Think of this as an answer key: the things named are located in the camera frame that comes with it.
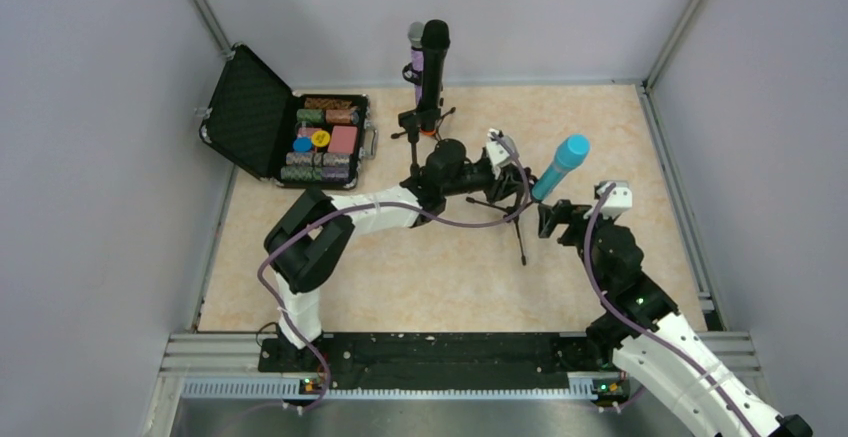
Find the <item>yellow big blind button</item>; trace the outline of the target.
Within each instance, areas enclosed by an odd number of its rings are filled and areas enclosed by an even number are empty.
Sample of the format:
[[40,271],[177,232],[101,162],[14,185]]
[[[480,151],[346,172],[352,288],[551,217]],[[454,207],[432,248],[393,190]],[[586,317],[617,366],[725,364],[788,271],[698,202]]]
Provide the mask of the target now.
[[326,148],[331,142],[331,133],[325,130],[318,130],[312,134],[310,141],[315,148]]

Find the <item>blue tan poker chip row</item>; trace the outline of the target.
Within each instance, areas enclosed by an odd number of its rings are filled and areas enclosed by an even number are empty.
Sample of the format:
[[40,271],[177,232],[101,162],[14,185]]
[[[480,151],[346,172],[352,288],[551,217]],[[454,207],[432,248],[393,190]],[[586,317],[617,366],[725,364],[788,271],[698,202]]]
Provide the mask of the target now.
[[333,152],[289,152],[285,155],[287,167],[347,167],[350,154]]

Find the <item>turquoise toy microphone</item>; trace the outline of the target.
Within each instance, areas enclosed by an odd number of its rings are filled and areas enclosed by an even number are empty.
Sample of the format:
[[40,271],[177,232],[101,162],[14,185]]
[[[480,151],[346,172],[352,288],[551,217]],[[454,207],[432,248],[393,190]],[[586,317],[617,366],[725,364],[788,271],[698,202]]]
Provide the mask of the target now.
[[556,149],[554,157],[531,190],[536,201],[545,200],[566,175],[579,168],[590,152],[590,142],[582,134],[568,136]]

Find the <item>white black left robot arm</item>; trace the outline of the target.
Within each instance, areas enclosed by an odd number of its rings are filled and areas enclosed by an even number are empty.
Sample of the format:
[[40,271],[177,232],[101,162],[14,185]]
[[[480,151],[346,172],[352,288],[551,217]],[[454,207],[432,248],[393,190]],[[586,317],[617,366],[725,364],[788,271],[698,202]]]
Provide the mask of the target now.
[[423,165],[412,165],[409,177],[393,187],[345,195],[305,190],[266,236],[268,257],[258,271],[277,302],[282,339],[302,350],[321,336],[320,289],[353,238],[442,222],[450,197],[474,193],[483,194],[490,208],[513,198],[504,210],[504,219],[511,221],[531,202],[535,181],[513,140],[492,129],[476,161],[462,142],[443,139]]

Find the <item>purple black poker chip row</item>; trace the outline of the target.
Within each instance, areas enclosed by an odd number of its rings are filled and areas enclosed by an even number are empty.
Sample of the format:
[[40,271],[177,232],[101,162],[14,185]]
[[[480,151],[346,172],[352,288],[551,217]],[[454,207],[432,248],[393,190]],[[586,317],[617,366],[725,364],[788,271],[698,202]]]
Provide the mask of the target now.
[[280,172],[281,181],[305,183],[344,183],[350,179],[347,167],[287,166]]

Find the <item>purple glitter microphone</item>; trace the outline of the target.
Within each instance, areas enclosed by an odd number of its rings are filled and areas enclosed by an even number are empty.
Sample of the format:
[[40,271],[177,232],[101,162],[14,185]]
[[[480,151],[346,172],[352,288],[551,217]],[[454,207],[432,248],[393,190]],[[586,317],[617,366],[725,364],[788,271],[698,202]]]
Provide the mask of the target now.
[[411,58],[410,62],[403,68],[403,77],[414,86],[415,104],[418,104],[422,97],[424,55],[421,39],[424,27],[424,23],[415,21],[410,24],[407,32]]

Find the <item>blue round button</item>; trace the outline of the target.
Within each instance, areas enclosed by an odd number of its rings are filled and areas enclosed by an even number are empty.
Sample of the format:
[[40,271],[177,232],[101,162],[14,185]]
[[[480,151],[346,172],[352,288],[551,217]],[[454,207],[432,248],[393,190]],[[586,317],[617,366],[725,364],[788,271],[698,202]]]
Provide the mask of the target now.
[[297,153],[311,152],[313,143],[310,137],[297,137],[292,143],[292,151]]

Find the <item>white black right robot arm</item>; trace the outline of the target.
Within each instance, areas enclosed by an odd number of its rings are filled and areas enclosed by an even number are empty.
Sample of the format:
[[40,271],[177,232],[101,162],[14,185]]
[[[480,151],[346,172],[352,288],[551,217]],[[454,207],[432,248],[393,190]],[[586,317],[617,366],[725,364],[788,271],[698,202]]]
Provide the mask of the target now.
[[810,436],[749,389],[707,346],[673,299],[643,269],[644,253],[618,218],[632,206],[624,182],[604,181],[591,205],[538,208],[538,235],[572,247],[604,314],[586,334],[601,359],[635,378],[694,436]]

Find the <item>orange brown poker chip row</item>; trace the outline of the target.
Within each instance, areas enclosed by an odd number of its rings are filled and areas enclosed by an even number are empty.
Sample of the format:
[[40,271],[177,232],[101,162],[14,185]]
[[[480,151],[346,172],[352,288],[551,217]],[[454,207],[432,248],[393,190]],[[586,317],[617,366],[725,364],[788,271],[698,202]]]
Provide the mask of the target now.
[[304,108],[310,110],[349,110],[356,108],[356,104],[349,99],[333,97],[306,97]]

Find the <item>round base clip stand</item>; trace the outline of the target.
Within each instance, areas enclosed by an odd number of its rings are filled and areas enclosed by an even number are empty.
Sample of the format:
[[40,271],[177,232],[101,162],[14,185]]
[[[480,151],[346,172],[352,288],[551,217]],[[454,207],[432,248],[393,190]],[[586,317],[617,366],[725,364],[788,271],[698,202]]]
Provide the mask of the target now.
[[420,165],[418,162],[418,142],[421,135],[435,137],[438,134],[439,124],[442,121],[440,108],[428,110],[408,110],[398,115],[398,123],[403,128],[403,134],[410,145],[411,164],[410,176],[418,174]]

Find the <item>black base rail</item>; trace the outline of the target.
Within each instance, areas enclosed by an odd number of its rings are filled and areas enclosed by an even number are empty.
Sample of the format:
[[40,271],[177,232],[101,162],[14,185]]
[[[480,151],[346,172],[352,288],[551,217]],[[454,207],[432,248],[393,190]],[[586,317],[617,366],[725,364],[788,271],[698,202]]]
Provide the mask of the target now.
[[262,341],[261,373],[327,379],[334,390],[608,392],[624,372],[580,333],[324,333],[298,349]]

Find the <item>green poker chip row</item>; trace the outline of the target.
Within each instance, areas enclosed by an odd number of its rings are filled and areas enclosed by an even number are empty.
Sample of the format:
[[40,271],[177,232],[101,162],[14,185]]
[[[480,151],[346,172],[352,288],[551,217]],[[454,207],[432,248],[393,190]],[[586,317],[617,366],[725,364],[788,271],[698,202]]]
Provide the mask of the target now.
[[299,109],[296,120],[310,125],[355,125],[359,114],[355,109]]

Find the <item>black poker chip case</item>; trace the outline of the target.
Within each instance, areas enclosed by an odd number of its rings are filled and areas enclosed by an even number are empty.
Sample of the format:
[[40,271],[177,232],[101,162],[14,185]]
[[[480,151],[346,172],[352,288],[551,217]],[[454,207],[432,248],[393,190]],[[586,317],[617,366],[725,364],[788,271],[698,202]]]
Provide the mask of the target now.
[[[296,120],[306,97],[349,99],[359,114],[357,149],[347,166],[350,179],[344,183],[281,181],[287,167],[285,155],[297,137],[311,137],[318,130],[331,133],[336,125],[310,125]],[[278,187],[320,187],[347,190],[357,185],[365,160],[376,155],[378,133],[370,117],[370,99],[365,94],[299,93],[293,90],[247,45],[231,47],[224,69],[208,106],[202,112],[200,139],[252,177]]]

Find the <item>red playing card deck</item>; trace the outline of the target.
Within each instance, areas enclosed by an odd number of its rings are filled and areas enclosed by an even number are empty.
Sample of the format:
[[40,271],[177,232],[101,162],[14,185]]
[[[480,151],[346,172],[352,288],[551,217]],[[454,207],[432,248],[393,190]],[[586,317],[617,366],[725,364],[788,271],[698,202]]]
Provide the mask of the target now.
[[330,153],[352,155],[357,149],[358,134],[358,128],[355,126],[333,126],[327,151]]

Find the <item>shock mount tripod stand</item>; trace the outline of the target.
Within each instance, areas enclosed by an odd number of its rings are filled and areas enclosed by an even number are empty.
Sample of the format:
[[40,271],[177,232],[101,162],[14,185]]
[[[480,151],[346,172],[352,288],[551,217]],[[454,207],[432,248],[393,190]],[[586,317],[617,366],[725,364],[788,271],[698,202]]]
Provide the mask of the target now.
[[[412,85],[414,86],[414,90],[415,90],[415,100],[416,100],[416,101],[419,101],[419,100],[420,100],[420,96],[419,96],[419,94],[421,93],[421,82],[422,82],[422,76],[421,76],[421,74],[422,74],[422,71],[421,71],[421,70],[416,70],[416,69],[414,68],[414,66],[413,66],[413,63],[412,63],[412,62],[410,62],[410,63],[406,64],[406,65],[402,68],[402,78],[403,78],[403,80],[404,80],[404,81],[406,81],[406,82],[408,82],[408,83],[410,83],[410,84],[412,84]],[[425,135],[425,136],[428,136],[428,137],[430,137],[430,138],[432,138],[432,139],[434,139],[434,140],[436,140],[436,141],[441,140],[441,139],[442,139],[442,137],[441,137],[441,134],[440,134],[440,128],[441,128],[442,124],[444,123],[445,119],[446,119],[447,117],[449,117],[449,116],[453,115],[455,112],[456,112],[456,108],[455,108],[455,107],[451,107],[448,111],[446,111],[445,113],[443,113],[443,114],[442,114],[442,115],[441,115],[441,116],[440,116],[440,117],[439,117],[439,118],[435,121],[434,129],[433,129],[432,131],[422,131],[422,132],[421,132],[421,134],[422,134],[422,135]]]

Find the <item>small black tripod stand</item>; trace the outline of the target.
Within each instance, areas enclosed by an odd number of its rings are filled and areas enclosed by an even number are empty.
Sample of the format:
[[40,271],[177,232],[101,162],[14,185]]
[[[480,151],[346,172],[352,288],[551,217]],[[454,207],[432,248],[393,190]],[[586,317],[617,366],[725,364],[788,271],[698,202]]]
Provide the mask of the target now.
[[532,207],[535,204],[533,199],[530,199],[528,203],[525,202],[526,192],[519,190],[513,196],[509,196],[509,199],[512,199],[512,203],[510,205],[501,205],[496,203],[495,201],[488,200],[480,200],[474,197],[466,197],[465,201],[468,204],[486,207],[488,209],[493,209],[502,214],[500,220],[495,221],[495,225],[508,225],[511,226],[514,230],[514,235],[517,239],[518,249],[519,249],[519,260],[522,266],[528,265],[528,257],[526,252],[526,247],[524,243],[523,232],[521,229],[521,216],[524,212]]

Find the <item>black orange-tipped microphone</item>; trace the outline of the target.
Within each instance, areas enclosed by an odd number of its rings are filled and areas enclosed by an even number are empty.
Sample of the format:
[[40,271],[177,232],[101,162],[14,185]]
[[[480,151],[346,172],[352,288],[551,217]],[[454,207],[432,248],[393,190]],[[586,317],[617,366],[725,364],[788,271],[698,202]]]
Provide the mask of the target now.
[[420,122],[421,132],[425,135],[435,134],[436,122],[441,116],[442,77],[449,47],[448,24],[438,19],[426,22],[421,37],[421,97],[416,108],[424,114]]

